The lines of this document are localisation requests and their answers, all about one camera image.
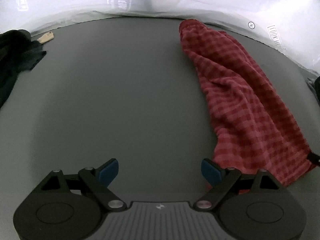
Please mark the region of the red checkered shorts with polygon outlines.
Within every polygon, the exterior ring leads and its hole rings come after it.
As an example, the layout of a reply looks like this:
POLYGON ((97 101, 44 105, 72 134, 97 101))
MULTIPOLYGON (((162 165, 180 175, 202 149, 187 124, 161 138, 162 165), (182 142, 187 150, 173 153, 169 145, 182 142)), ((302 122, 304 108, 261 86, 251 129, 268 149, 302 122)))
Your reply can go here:
POLYGON ((289 186, 315 168, 293 114, 263 70, 234 37, 198 20, 179 26, 217 136, 213 161, 244 174, 268 170, 289 186))

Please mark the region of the white carrot-print curtain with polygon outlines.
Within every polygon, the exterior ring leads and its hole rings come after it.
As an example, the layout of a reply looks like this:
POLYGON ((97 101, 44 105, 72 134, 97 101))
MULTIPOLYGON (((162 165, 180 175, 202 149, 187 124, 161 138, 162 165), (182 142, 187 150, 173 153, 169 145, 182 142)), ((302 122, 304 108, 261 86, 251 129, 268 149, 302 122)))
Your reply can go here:
POLYGON ((36 35, 120 16, 194 18, 250 37, 319 73, 319 0, 1 0, 1 32, 36 35))

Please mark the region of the black garment pile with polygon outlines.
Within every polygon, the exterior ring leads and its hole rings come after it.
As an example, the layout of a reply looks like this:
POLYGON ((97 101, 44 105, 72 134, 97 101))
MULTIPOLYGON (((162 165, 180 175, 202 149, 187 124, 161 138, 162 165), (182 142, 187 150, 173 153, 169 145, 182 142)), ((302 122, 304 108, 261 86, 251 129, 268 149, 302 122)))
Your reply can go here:
POLYGON ((1 106, 9 98, 21 72, 31 71, 47 52, 23 29, 1 34, 1 106))

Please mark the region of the beige garment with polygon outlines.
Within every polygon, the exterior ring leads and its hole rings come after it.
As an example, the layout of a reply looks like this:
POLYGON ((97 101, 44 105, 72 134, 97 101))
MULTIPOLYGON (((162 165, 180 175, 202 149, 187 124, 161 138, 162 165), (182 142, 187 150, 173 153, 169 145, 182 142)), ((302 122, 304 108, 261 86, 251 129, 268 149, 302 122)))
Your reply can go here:
POLYGON ((44 33, 41 37, 37 39, 37 42, 40 44, 45 44, 51 40, 54 39, 54 33, 52 31, 49 31, 47 33, 44 33))

